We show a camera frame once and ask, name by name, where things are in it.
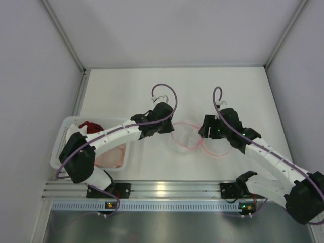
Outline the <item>white mesh laundry bag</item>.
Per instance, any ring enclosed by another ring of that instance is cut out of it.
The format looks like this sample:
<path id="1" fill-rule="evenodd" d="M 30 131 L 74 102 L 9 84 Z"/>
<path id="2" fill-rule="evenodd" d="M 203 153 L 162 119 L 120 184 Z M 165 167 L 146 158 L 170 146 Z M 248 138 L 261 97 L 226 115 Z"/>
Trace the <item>white mesh laundry bag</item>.
<path id="1" fill-rule="evenodd" d="M 226 139 L 212 140 L 202 138 L 198 133 L 199 126 L 190 121 L 173 123 L 174 130 L 169 135 L 169 146 L 179 153 L 190 153 L 202 149 L 213 157 L 223 157 L 231 152 Z"/>

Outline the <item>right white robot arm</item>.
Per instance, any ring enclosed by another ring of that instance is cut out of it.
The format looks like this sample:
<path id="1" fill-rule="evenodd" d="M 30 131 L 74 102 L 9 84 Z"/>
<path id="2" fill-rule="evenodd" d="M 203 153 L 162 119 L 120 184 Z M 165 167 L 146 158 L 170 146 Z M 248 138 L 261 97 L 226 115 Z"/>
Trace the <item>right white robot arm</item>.
<path id="1" fill-rule="evenodd" d="M 234 182 L 238 198 L 255 194 L 269 199 L 300 224 L 311 224 L 323 213 L 323 174 L 310 173 L 277 153 L 258 132 L 243 126 L 234 109 L 205 115 L 198 133 L 204 139 L 226 139 L 232 148 L 256 161 L 275 178 L 269 180 L 254 171 L 243 173 Z"/>

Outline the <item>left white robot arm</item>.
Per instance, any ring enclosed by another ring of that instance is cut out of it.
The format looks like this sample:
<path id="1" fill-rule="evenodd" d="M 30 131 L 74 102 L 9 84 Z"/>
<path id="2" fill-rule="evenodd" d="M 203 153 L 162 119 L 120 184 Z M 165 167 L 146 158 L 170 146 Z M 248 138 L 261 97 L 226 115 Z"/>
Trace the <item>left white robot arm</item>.
<path id="1" fill-rule="evenodd" d="M 80 130 L 66 139 L 59 155 L 61 166 L 74 184 L 85 183 L 88 188 L 112 197 L 116 183 L 108 172 L 98 168 L 95 160 L 104 153 L 128 142 L 138 141 L 156 133 L 174 130 L 174 109 L 166 102 L 158 103 L 146 114 L 136 114 L 123 124 L 93 134 Z"/>

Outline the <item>red bra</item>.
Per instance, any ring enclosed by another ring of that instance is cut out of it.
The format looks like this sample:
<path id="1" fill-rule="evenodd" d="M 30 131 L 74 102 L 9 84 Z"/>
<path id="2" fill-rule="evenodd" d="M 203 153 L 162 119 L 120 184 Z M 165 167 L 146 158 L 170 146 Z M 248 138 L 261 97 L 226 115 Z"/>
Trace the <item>red bra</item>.
<path id="1" fill-rule="evenodd" d="M 100 131 L 103 131 L 103 127 L 97 123 L 93 123 L 90 121 L 85 121 L 82 124 L 78 126 L 78 128 L 82 131 L 85 132 L 86 134 L 94 134 Z"/>

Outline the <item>white plastic laundry basket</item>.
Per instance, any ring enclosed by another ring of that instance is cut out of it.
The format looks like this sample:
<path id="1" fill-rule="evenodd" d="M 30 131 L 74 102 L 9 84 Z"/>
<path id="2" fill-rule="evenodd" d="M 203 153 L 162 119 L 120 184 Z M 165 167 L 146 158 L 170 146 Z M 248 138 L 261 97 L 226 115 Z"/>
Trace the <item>white plastic laundry basket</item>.
<path id="1" fill-rule="evenodd" d="M 78 128 L 78 126 L 86 121 L 101 125 L 104 129 L 103 132 L 105 133 L 117 127 L 124 127 L 126 126 L 127 123 L 125 119 L 120 119 L 120 118 L 102 119 L 102 118 L 91 118 L 91 117 L 82 117 L 82 116 L 67 117 L 63 121 L 59 129 L 58 136 L 54 144 L 54 148 L 50 159 L 50 165 L 52 168 L 58 169 L 61 166 L 61 162 L 59 161 L 59 155 L 63 151 L 63 148 L 67 143 L 67 140 L 70 138 L 72 134 L 74 134 L 75 132 L 81 132 L 82 135 L 86 135 L 90 139 L 96 138 L 102 134 L 102 131 L 94 134 L 86 134 L 85 132 L 82 132 Z M 106 170 L 108 172 L 119 172 L 123 170 L 128 164 L 131 143 L 135 141 L 134 138 L 135 138 L 135 134 L 131 131 L 130 128 L 128 128 L 126 130 L 121 129 L 117 132 L 109 134 L 106 138 L 99 139 L 93 142 L 91 145 L 95 147 L 100 146 L 99 149 L 96 149 L 96 151 L 99 152 L 99 154 L 95 156 L 95 159 L 97 159 L 100 155 L 115 147 L 118 147 L 122 144 L 126 145 L 124 164 L 120 168 L 117 169 L 101 168 L 101 169 Z"/>

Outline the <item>pink garment in basket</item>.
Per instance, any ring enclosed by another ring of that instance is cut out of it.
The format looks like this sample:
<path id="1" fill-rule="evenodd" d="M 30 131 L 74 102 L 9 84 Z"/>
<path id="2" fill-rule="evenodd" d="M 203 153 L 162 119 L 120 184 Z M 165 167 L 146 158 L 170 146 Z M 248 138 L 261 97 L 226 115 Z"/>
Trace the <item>pink garment in basket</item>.
<path id="1" fill-rule="evenodd" d="M 100 155 L 95 165 L 100 168 L 120 168 L 124 164 L 125 153 L 126 145 L 122 144 Z"/>

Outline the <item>right aluminium frame post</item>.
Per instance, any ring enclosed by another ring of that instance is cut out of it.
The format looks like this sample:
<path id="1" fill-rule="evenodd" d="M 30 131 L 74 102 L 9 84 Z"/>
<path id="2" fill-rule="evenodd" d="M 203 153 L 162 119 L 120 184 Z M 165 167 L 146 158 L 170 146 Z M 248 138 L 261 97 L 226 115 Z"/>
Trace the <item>right aluminium frame post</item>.
<path id="1" fill-rule="evenodd" d="M 278 55 L 279 51 L 285 44 L 286 40 L 288 39 L 289 35 L 293 31 L 294 27 L 296 26 L 297 22 L 301 18 L 303 12 L 307 8 L 311 1 L 310 0 L 302 0 L 298 2 L 298 5 L 296 9 L 293 11 L 291 17 L 289 18 L 289 21 L 285 25 L 282 33 L 279 35 L 279 38 L 272 49 L 269 57 L 267 58 L 265 64 L 263 65 L 265 71 L 267 72 L 268 69 L 270 68 L 271 64 L 275 60 L 276 56 Z"/>

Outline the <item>aluminium frame post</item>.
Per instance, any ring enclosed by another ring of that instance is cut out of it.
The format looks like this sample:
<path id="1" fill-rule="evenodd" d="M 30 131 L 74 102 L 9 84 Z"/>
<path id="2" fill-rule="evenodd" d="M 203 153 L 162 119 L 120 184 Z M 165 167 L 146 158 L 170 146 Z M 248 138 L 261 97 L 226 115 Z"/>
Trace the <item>aluminium frame post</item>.
<path id="1" fill-rule="evenodd" d="M 267 58 L 265 64 L 263 65 L 265 71 L 267 72 L 268 69 L 270 68 L 271 64 L 275 60 L 276 56 L 278 55 L 279 51 L 285 44 L 286 40 L 288 39 L 289 35 L 293 31 L 294 27 L 296 26 L 297 22 L 301 18 L 303 12 L 307 8 L 311 1 L 310 0 L 302 0 L 298 2 L 298 5 L 296 9 L 293 11 L 291 17 L 289 18 L 289 21 L 285 25 L 282 33 L 279 35 L 279 38 L 272 49 L 269 57 Z"/>
<path id="2" fill-rule="evenodd" d="M 41 6 L 43 7 L 44 11 L 48 15 L 50 21 L 53 23 L 54 28 L 56 29 L 57 33 L 59 34 L 60 38 L 63 40 L 69 54 L 73 58 L 74 62 L 76 63 L 78 69 L 82 74 L 86 72 L 86 68 L 82 64 L 78 54 L 75 51 L 75 48 L 73 47 L 66 31 L 64 30 L 61 22 L 59 21 L 55 11 L 53 10 L 52 6 L 50 5 L 49 1 L 46 0 L 40 0 L 38 1 Z"/>

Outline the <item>aluminium mounting rail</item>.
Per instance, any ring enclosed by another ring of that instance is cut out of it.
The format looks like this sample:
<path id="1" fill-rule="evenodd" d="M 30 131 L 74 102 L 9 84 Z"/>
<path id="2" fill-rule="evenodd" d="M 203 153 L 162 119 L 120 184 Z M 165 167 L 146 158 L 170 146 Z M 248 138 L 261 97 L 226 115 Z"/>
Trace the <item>aluminium mounting rail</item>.
<path id="1" fill-rule="evenodd" d="M 222 181 L 117 181 L 128 183 L 128 200 L 221 200 Z M 42 199 L 83 199 L 91 192 L 87 185 L 69 180 L 45 183 Z"/>

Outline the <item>left aluminium frame post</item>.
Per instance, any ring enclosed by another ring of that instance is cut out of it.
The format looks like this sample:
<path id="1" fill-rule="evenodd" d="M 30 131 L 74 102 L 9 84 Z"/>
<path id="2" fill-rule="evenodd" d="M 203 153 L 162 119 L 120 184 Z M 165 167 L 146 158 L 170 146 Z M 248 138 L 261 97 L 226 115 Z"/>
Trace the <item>left aluminium frame post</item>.
<path id="1" fill-rule="evenodd" d="M 38 1 L 41 6 L 43 7 L 44 11 L 48 15 L 50 21 L 53 23 L 54 28 L 56 29 L 57 33 L 59 34 L 60 38 L 63 40 L 69 54 L 73 58 L 74 62 L 76 63 L 78 69 L 82 74 L 86 72 L 86 68 L 82 64 L 78 54 L 75 51 L 75 48 L 73 47 L 66 31 L 64 30 L 61 22 L 59 21 L 55 11 L 53 10 L 52 6 L 50 5 L 49 1 L 46 0 L 40 0 Z"/>

